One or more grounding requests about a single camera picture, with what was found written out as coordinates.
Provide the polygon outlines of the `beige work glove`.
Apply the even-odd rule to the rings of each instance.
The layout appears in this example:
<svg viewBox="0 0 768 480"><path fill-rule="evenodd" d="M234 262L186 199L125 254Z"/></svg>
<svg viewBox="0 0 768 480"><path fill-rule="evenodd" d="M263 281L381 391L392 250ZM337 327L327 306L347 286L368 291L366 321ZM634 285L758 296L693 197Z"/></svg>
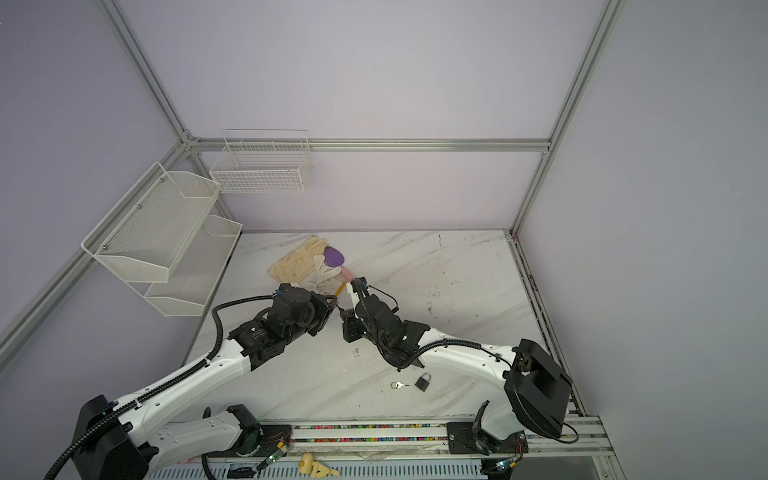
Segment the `beige work glove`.
<svg viewBox="0 0 768 480"><path fill-rule="evenodd" d="M322 255L327 246L325 238L312 235L273 264L268 274L280 284L300 284L316 270L315 257Z"/></svg>

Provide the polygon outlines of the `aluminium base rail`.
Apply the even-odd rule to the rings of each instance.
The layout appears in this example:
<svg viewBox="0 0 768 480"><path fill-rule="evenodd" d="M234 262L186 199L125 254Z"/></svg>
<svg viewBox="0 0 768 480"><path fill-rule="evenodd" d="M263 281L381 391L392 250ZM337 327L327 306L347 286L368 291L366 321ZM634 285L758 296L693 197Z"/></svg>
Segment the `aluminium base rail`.
<svg viewBox="0 0 768 480"><path fill-rule="evenodd" d="M182 461L155 473L155 479L311 479L298 472L304 453L338 470L339 477L321 479L623 479L625 473L597 417L569 414L568 425L579 434L565 445L525 433L527 451L506 446L491 455L471 453L450 441L448 428L471 423L458 418L424 421L299 422L267 425L275 442L284 439L287 452L264 470L258 464L272 453L263 444L249 457L217 453L202 466L197 459Z"/></svg>

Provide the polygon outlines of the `white mesh two-tier shelf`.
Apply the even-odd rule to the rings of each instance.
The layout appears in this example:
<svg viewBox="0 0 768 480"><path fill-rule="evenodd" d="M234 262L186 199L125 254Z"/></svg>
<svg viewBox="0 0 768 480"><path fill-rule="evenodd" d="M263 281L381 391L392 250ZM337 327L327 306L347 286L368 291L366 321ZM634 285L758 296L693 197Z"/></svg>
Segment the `white mesh two-tier shelf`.
<svg viewBox="0 0 768 480"><path fill-rule="evenodd" d="M165 317L200 317L242 225L215 209L220 185L150 167L81 242L93 260Z"/></svg>

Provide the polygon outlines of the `black padlock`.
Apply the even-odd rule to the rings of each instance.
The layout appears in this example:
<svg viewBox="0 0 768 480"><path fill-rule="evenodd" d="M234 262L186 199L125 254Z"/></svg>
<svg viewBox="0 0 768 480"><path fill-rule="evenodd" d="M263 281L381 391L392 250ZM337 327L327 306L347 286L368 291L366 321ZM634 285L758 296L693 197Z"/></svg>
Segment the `black padlock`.
<svg viewBox="0 0 768 480"><path fill-rule="evenodd" d="M421 392L425 392L429 388L430 383L431 374L429 372L425 372L417 378L414 383L414 387Z"/></svg>

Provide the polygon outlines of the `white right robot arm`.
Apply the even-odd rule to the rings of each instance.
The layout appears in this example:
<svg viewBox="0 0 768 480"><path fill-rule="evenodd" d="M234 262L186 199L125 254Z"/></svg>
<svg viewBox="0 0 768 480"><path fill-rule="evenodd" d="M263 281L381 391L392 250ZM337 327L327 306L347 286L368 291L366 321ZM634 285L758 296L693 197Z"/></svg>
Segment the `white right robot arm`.
<svg viewBox="0 0 768 480"><path fill-rule="evenodd" d="M427 324L403 320L389 307L380 289L358 278L346 286L352 307L341 312L344 340L371 342L383 360L399 371L418 367L445 369L485 382L505 399L492 406L481 403L474 420L460 433L448 428L450 441L471 453L496 454L514 446L527 451L530 431L560 444L579 440L565 416L573 381L538 343L522 339L516 346L490 345L445 334Z"/></svg>

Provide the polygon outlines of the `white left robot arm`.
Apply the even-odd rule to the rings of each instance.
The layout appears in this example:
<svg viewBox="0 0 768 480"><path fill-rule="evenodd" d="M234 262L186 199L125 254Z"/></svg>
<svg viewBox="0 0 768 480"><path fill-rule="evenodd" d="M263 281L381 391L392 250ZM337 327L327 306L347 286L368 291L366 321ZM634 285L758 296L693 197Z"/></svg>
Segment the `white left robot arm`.
<svg viewBox="0 0 768 480"><path fill-rule="evenodd" d="M192 365L116 400L99 395L87 402L71 444L54 461L46 478L56 478L72 462L83 479L143 479L171 463L232 449L257 432L258 421L242 405L174 428L168 423L218 387L281 355L302 335L317 335L338 303L334 295L289 283L264 299L269 307L230 333L224 331L219 313L245 301L236 299L213 307L214 345Z"/></svg>

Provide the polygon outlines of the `purple pink spatula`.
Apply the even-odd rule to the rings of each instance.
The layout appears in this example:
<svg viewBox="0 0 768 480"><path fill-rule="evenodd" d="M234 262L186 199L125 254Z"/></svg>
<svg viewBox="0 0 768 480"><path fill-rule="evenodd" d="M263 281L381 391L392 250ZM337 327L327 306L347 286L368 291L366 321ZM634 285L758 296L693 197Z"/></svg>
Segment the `purple pink spatula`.
<svg viewBox="0 0 768 480"><path fill-rule="evenodd" d="M338 269L345 282L350 282L355 278L354 274L344 266L345 257L339 250L327 246L324 250L324 257L325 264L328 267Z"/></svg>

